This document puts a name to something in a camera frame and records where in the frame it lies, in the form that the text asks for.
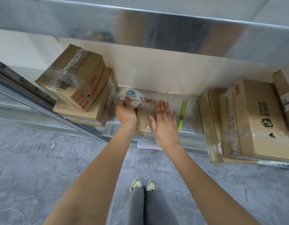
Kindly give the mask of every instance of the paper slip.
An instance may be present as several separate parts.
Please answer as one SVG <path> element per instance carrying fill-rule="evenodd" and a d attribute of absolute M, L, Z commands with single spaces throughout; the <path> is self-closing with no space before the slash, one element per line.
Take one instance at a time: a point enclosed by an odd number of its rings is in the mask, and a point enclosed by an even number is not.
<path fill-rule="evenodd" d="M 162 150 L 156 143 L 137 141 L 137 148 Z"/>

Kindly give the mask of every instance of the person's leg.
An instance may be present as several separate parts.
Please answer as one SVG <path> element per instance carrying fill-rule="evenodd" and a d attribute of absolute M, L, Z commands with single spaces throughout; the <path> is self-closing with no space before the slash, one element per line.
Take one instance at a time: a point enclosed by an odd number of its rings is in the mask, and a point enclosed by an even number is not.
<path fill-rule="evenodd" d="M 122 225 L 143 225 L 144 189 L 141 178 L 135 178 L 123 209 Z"/>
<path fill-rule="evenodd" d="M 146 225 L 179 225 L 164 196 L 157 190 L 154 180 L 146 185 L 144 196 L 144 223 Z"/>

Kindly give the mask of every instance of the hand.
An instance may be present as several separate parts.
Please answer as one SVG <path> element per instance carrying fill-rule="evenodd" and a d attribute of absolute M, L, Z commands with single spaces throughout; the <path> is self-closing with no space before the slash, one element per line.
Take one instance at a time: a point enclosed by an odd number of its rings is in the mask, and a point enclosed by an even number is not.
<path fill-rule="evenodd" d="M 173 112 L 173 117 L 169 112 L 169 103 L 160 100 L 156 103 L 156 119 L 150 116 L 151 127 L 157 144 L 166 152 L 171 147 L 180 145 L 177 120 L 177 112 Z"/>
<path fill-rule="evenodd" d="M 122 103 L 119 98 L 116 98 L 115 114 L 116 119 L 119 120 L 122 125 L 131 123 L 136 126 L 136 113 L 131 105 L 130 97 L 126 96 L 125 103 Z"/>

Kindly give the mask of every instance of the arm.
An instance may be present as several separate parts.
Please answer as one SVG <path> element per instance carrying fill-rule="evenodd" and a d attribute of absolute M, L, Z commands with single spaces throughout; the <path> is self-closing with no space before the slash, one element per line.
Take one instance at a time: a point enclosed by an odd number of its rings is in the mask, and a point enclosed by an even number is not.
<path fill-rule="evenodd" d="M 179 143 L 176 111 L 173 118 L 169 103 L 157 102 L 156 119 L 150 116 L 151 126 L 158 145 L 175 165 L 195 203 L 208 225 L 260 225 L 260 223 L 186 153 Z"/>
<path fill-rule="evenodd" d="M 130 98 L 116 101 L 116 118 L 122 126 L 101 153 L 65 192 L 44 225 L 106 224 L 120 169 L 131 143 L 136 114 Z"/>

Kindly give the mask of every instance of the white wall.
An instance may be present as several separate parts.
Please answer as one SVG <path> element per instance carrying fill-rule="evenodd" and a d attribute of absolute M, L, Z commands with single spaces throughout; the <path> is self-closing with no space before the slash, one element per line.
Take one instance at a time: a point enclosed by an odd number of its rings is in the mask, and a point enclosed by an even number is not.
<path fill-rule="evenodd" d="M 229 87 L 240 78 L 271 81 L 280 66 L 173 51 L 99 43 L 0 30 L 0 60 L 33 82 L 75 44 L 103 55 L 119 85 L 184 94 Z"/>

